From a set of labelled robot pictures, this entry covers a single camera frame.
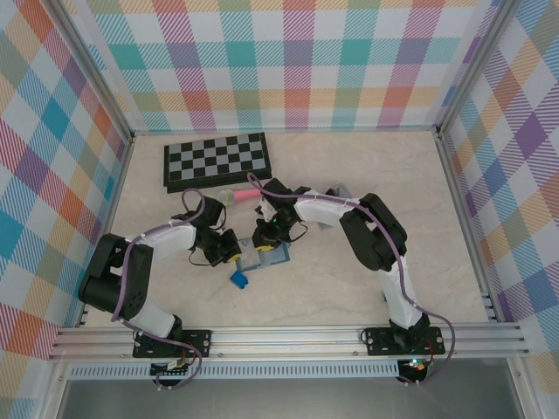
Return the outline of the small electronics board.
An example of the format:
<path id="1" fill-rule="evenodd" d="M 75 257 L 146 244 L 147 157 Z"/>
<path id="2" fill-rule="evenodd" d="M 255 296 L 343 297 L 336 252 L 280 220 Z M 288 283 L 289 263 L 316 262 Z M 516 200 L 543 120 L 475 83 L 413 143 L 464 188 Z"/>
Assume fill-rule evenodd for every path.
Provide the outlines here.
<path id="1" fill-rule="evenodd" d="M 399 374 L 404 376 L 406 374 L 426 373 L 430 364 L 431 362 L 429 360 L 418 358 L 399 361 Z"/>
<path id="2" fill-rule="evenodd" d="M 190 365 L 179 361 L 165 361 L 152 363 L 149 374 L 153 377 L 159 376 L 160 379 L 171 379 L 174 377 L 184 377 L 189 374 Z"/>

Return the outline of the aluminium table side rail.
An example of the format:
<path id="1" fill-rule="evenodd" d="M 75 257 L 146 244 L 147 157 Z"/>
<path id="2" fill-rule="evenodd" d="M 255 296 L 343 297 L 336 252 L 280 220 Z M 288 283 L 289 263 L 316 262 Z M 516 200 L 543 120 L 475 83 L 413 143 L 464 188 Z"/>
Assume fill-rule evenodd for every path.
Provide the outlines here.
<path id="1" fill-rule="evenodd" d="M 499 302 L 494 302 L 493 287 L 490 283 L 485 260 L 481 255 L 481 250 L 476 240 L 466 199 L 463 197 L 459 187 L 459 178 L 452 165 L 444 139 L 440 134 L 435 133 L 434 140 L 445 179 L 451 193 L 453 205 L 458 216 L 462 235 L 465 239 L 468 255 L 473 266 L 473 272 L 479 285 L 481 299 L 486 308 L 487 317 L 490 322 L 502 322 L 502 312 Z"/>

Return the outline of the aluminium mounting rail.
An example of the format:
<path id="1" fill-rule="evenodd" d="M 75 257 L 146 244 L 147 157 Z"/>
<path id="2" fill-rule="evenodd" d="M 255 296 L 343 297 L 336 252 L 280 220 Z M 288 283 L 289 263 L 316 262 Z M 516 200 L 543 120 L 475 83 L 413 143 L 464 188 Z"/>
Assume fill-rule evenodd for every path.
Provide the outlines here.
<path id="1" fill-rule="evenodd" d="M 443 360 L 528 357 L 528 343 L 515 323 L 465 323 L 440 326 L 442 355 L 369 356 L 365 326 L 225 326 L 211 330 L 207 361 L 345 361 L 377 358 Z M 63 328 L 49 359 L 53 362 L 132 361 L 131 330 L 119 327 Z"/>

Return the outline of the blue leather card holder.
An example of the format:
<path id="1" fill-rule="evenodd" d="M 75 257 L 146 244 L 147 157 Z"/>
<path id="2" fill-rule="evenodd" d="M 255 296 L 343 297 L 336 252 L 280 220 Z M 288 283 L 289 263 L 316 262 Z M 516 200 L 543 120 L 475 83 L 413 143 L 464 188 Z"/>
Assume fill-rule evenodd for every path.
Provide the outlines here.
<path id="1" fill-rule="evenodd" d="M 236 260 L 236 266 L 237 270 L 241 272 L 264 269 L 290 260 L 290 244 L 282 244 L 269 251 L 257 251 L 250 238 L 243 238 L 238 240 L 238 245 L 242 253 L 241 257 Z"/>

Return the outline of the black grey chessboard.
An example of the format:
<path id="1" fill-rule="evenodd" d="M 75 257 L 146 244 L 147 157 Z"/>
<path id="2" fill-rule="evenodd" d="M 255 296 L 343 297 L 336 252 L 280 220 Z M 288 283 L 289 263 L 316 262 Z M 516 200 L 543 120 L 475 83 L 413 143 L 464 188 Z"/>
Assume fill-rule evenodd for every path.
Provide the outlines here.
<path id="1" fill-rule="evenodd" d="M 164 147 L 163 186 L 169 194 L 273 177 L 263 133 L 240 134 Z"/>

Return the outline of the aluminium frame post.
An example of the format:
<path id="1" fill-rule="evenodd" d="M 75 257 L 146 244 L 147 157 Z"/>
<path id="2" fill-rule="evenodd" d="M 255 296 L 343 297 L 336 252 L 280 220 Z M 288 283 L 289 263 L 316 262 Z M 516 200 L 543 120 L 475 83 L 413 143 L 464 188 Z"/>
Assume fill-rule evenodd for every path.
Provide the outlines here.
<path id="1" fill-rule="evenodd" d="M 479 42 L 479 46 L 473 51 L 471 61 L 455 90 L 455 94 L 451 97 L 440 122 L 436 125 L 436 132 L 441 141 L 445 138 L 445 134 L 448 133 L 453 122 L 458 118 L 468 95 L 486 68 L 521 3 L 522 0 L 502 0 L 500 2 L 493 19 L 487 27 L 486 33 Z"/>
<path id="2" fill-rule="evenodd" d="M 93 83 L 110 118 L 128 143 L 133 143 L 134 127 L 129 124 L 111 88 L 112 85 L 115 85 L 117 90 L 123 87 L 125 100 L 130 99 L 130 92 L 124 86 L 115 59 L 110 54 L 87 0 L 68 1 L 75 9 L 74 14 L 66 7 L 65 0 L 44 0 L 44 6 L 49 6 L 52 17 L 57 19 L 57 25 L 79 59 L 86 76 Z"/>

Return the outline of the grey metal shelf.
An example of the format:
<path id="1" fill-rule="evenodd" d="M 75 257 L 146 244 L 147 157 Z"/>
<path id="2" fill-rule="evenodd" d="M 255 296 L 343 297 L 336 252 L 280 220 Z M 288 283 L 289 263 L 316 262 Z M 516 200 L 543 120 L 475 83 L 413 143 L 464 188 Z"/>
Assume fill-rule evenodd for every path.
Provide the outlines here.
<path id="1" fill-rule="evenodd" d="M 57 419 L 524 419 L 504 386 L 405 388 L 374 380 L 71 381 Z"/>

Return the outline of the aluminium frame crossbar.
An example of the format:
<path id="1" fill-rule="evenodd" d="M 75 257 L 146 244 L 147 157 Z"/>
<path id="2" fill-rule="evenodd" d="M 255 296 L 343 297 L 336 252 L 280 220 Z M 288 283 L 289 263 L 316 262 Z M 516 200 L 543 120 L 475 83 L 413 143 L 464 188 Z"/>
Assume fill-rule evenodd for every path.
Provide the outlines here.
<path id="1" fill-rule="evenodd" d="M 300 133 L 357 133 L 357 132 L 435 132 L 434 126 L 401 126 L 401 127 L 296 127 L 296 128 L 243 128 L 243 129 L 206 129 L 193 130 L 136 130 L 135 137 L 141 136 L 176 136 L 176 135 L 209 135 L 211 137 L 225 136 L 226 134 L 300 134 Z"/>

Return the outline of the pink toy microphone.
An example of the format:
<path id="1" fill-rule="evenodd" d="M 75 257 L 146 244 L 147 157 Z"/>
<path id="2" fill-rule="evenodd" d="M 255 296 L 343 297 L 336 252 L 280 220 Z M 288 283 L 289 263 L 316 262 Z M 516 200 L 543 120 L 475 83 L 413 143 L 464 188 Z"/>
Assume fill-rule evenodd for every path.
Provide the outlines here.
<path id="1" fill-rule="evenodd" d="M 217 194 L 217 199 L 226 207 L 235 203 L 259 198 L 261 196 L 258 189 L 224 189 Z"/>

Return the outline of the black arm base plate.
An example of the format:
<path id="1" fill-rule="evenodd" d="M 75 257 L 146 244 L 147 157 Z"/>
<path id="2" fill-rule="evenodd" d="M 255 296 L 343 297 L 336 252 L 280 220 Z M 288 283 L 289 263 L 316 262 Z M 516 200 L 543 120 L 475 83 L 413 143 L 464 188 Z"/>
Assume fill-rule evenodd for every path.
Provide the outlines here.
<path id="1" fill-rule="evenodd" d="M 363 330 L 362 340 L 369 356 L 445 354 L 441 330 L 435 326 L 419 333 L 392 327 L 369 327 Z"/>
<path id="2" fill-rule="evenodd" d="M 210 354 L 211 330 L 188 330 L 183 329 L 174 336 L 169 336 L 168 340 L 182 342 L 183 344 L 193 346 L 203 358 Z M 177 346 L 150 338 L 143 334 L 134 336 L 134 347 L 132 356 L 137 359 L 141 358 L 182 358 L 183 346 Z"/>

